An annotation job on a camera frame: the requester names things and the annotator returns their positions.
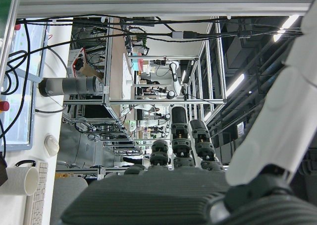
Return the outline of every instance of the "lab equipment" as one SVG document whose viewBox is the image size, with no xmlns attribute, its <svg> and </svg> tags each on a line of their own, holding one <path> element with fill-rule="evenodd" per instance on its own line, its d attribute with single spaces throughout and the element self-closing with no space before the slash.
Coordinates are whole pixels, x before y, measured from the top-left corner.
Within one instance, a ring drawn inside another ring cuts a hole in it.
<svg viewBox="0 0 317 225">
<path fill-rule="evenodd" d="M 44 78 L 39 83 L 39 91 L 44 97 L 55 95 L 95 94 L 101 91 L 101 86 L 96 76 Z"/>
</svg>

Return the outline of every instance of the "electronic device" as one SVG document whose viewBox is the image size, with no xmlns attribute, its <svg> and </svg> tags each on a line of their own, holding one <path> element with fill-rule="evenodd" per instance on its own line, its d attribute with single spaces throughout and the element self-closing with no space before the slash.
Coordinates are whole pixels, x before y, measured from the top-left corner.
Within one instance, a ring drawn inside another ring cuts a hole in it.
<svg viewBox="0 0 317 225">
<path fill-rule="evenodd" d="M 47 45 L 48 27 L 40 25 L 28 26 L 30 32 L 31 46 L 35 49 L 41 48 Z M 27 50 L 27 39 L 24 25 L 21 25 L 19 30 L 15 30 L 10 46 L 11 52 L 17 52 L 20 50 Z M 35 113 L 35 99 L 36 99 L 36 84 L 41 82 L 43 74 L 43 67 L 46 56 L 46 50 L 34 53 L 30 55 L 30 69 L 28 74 L 28 83 L 26 86 L 26 92 L 24 97 L 24 106 L 20 117 L 13 125 L 11 130 L 5 135 L 6 137 L 6 150 L 30 150 L 33 146 L 33 133 L 34 133 L 34 113 Z M 11 65 L 14 67 L 19 61 L 13 62 Z M 10 109 L 6 112 L 0 113 L 0 118 L 3 123 L 3 127 L 6 129 L 13 121 L 21 105 L 21 97 L 23 90 L 23 82 L 25 77 L 26 61 L 24 61 L 15 71 L 18 76 L 19 85 L 14 94 L 0 95 L 0 101 L 7 101 L 10 104 Z M 13 72 L 9 73 L 12 80 L 11 90 L 14 90 L 16 85 L 16 79 Z M 7 89 L 9 83 L 7 76 L 4 77 L 3 88 Z M 0 151 L 3 150 L 2 139 L 0 139 Z"/>
<path fill-rule="evenodd" d="M 56 156 L 59 151 L 58 140 L 53 135 L 46 136 L 44 145 L 51 157 Z"/>
<path fill-rule="evenodd" d="M 43 78 L 39 83 L 43 97 L 56 95 L 96 94 L 102 91 L 101 82 L 96 76 L 76 78 Z"/>
<path fill-rule="evenodd" d="M 35 193 L 31 196 L 27 196 L 23 222 L 24 225 L 42 225 L 48 166 L 49 164 L 47 162 L 36 161 L 35 167 L 39 171 L 39 184 Z"/>
</svg>

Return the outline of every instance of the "desk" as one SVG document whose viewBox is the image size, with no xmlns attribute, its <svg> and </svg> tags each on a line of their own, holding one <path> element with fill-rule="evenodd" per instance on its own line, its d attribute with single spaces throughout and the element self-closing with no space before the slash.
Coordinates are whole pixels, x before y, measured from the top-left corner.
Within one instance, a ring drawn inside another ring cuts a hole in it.
<svg viewBox="0 0 317 225">
<path fill-rule="evenodd" d="M 49 45 L 69 41 L 71 35 L 71 26 L 52 26 L 50 28 L 50 34 L 53 34 L 53 37 L 49 40 Z M 54 50 L 60 54 L 65 62 L 67 62 L 68 49 L 69 45 L 63 45 L 56 47 Z M 52 55 L 50 51 L 47 51 L 43 76 L 65 77 L 65 75 L 65 69 L 63 68 L 59 59 L 55 55 Z M 44 98 L 39 94 L 38 89 L 36 90 L 37 93 L 35 105 L 37 109 L 53 111 L 61 108 L 63 96 L 55 96 L 52 97 L 52 99 Z M 43 225 L 50 224 L 54 175 L 57 159 L 57 156 L 51 158 L 49 157 L 44 147 L 44 139 L 48 134 L 52 134 L 57 139 L 59 138 L 60 122 L 61 112 L 54 114 L 36 113 L 34 117 L 34 145 L 32 149 L 28 151 L 7 152 L 5 158 L 9 167 L 24 159 L 39 159 L 49 163 L 47 186 L 44 199 Z M 0 196 L 1 224 L 22 225 L 25 211 L 25 201 L 26 196 Z"/>
</svg>

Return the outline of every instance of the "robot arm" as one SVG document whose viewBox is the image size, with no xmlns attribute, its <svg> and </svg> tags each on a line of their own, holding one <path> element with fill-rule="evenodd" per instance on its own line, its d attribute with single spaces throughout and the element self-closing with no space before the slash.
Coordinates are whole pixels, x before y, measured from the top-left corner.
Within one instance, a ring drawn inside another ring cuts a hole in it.
<svg viewBox="0 0 317 225">
<path fill-rule="evenodd" d="M 177 78 L 177 69 L 179 68 L 179 63 L 177 61 L 172 61 L 169 64 L 169 69 L 172 72 L 172 90 L 168 91 L 167 98 L 173 99 L 176 96 L 178 96 L 181 92 L 182 86 L 179 84 L 178 78 Z"/>
<path fill-rule="evenodd" d="M 226 179 L 246 184 L 269 166 L 290 182 L 317 129 L 317 1 L 302 21 L 288 66 L 267 94 L 250 133 L 233 155 Z"/>
</svg>

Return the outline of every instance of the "ceiling light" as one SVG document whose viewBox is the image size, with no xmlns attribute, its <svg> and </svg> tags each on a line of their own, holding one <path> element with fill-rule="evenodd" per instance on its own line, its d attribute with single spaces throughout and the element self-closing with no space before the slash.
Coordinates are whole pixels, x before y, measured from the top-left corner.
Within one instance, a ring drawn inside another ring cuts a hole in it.
<svg viewBox="0 0 317 225">
<path fill-rule="evenodd" d="M 186 71 L 183 72 L 182 81 L 184 81 L 186 75 Z"/>
<path fill-rule="evenodd" d="M 298 19 L 299 15 L 291 15 L 289 18 L 285 21 L 285 23 L 282 25 L 282 28 L 288 29 L 290 26 L 292 26 L 293 23 Z"/>
<path fill-rule="evenodd" d="M 235 82 L 229 87 L 226 94 L 227 96 L 231 95 L 231 93 L 241 84 L 241 82 L 244 80 L 244 74 L 241 74 L 238 79 L 236 79 Z"/>
<path fill-rule="evenodd" d="M 208 114 L 204 117 L 204 121 L 206 121 L 211 116 L 211 112 L 208 112 Z"/>
<path fill-rule="evenodd" d="M 281 37 L 282 37 L 282 34 L 281 34 L 281 33 L 275 34 L 275 35 L 273 36 L 273 40 L 274 40 L 275 42 L 277 42 Z"/>
<path fill-rule="evenodd" d="M 277 34 L 275 34 L 273 36 L 273 39 L 275 42 L 277 42 L 283 33 L 285 33 L 285 29 L 288 29 L 292 26 L 292 24 L 298 19 L 299 15 L 291 15 L 288 17 L 288 19 L 285 21 L 285 23 L 282 25 L 282 27 L 280 28 L 280 30 L 277 31 Z"/>
</svg>

